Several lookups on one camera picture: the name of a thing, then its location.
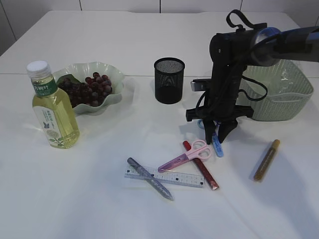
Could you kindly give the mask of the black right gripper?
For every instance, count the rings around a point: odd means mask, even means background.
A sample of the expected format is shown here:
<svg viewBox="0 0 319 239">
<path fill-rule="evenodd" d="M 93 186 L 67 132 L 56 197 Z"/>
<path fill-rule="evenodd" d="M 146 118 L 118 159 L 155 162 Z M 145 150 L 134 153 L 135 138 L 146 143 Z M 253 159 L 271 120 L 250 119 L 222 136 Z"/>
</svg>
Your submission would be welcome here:
<svg viewBox="0 0 319 239">
<path fill-rule="evenodd" d="M 237 105 L 236 101 L 238 97 L 239 94 L 232 98 L 223 98 L 213 110 L 210 110 L 208 97 L 206 94 L 202 94 L 195 108 L 186 110 L 186 121 L 204 119 L 202 122 L 205 131 L 205 140 L 208 145 L 212 143 L 212 136 L 215 133 L 216 126 L 214 121 L 222 122 L 218 129 L 218 139 L 220 143 L 223 143 L 228 134 L 237 127 L 238 121 L 236 118 L 251 118 L 254 113 L 251 106 Z"/>
</svg>

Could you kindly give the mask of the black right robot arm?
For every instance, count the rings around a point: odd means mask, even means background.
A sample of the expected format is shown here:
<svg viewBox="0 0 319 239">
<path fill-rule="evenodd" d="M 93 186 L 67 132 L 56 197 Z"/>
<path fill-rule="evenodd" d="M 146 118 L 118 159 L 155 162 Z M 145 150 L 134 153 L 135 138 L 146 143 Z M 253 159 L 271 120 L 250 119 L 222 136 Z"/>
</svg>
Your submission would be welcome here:
<svg viewBox="0 0 319 239">
<path fill-rule="evenodd" d="M 319 29 L 305 27 L 281 32 L 274 27 L 236 30 L 216 34 L 209 46 L 213 62 L 209 79 L 195 79 L 192 91 L 202 91 L 195 108 L 186 111 L 187 121 L 201 119 L 207 144 L 212 143 L 216 124 L 223 142 L 237 127 L 238 117 L 252 117 L 250 106 L 236 104 L 240 83 L 248 66 L 270 67 L 280 59 L 317 62 Z"/>
</svg>

